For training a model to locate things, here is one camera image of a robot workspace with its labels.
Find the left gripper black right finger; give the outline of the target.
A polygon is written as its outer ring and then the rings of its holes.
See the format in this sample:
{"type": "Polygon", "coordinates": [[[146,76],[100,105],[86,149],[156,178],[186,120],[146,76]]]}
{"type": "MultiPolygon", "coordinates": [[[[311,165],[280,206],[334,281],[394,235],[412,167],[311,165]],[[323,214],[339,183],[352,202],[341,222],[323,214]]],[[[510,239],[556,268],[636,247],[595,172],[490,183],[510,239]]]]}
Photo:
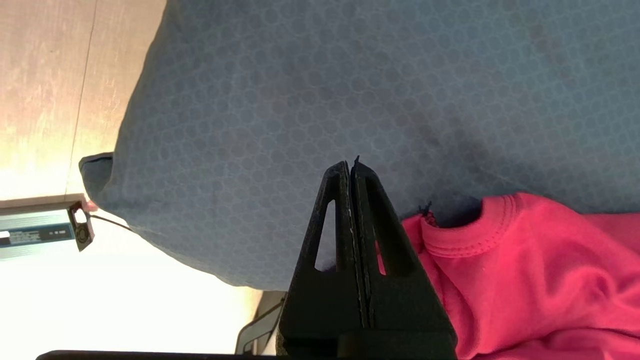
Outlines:
{"type": "Polygon", "coordinates": [[[357,358],[454,358],[457,335],[375,171],[354,160],[357,358]]]}

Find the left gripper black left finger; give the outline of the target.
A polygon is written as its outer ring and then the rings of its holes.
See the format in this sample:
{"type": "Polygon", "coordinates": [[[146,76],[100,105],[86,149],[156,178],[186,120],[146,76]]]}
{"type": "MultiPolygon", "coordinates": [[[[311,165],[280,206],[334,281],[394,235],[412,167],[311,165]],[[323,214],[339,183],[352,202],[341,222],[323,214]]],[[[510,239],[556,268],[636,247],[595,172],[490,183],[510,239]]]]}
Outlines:
{"type": "Polygon", "coordinates": [[[324,173],[279,319],[278,353],[336,357],[341,337],[364,327],[361,259],[345,161],[324,173]],[[327,208],[334,203],[334,271],[316,268],[327,208]]]}

